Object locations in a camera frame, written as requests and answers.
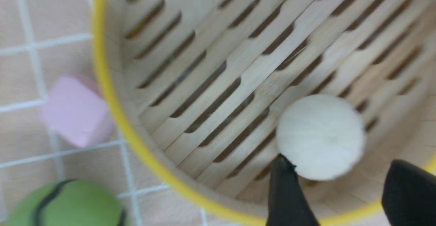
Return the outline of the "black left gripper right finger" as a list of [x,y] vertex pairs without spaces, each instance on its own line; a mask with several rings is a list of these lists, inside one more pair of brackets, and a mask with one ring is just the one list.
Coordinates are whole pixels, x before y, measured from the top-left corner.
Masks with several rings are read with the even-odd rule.
[[386,175],[381,205],[391,226],[434,226],[435,175],[395,159]]

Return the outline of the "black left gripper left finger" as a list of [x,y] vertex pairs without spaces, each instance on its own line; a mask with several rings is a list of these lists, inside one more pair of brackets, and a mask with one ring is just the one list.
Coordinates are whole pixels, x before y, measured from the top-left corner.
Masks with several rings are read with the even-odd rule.
[[267,226],[319,226],[295,168],[282,154],[271,164]]

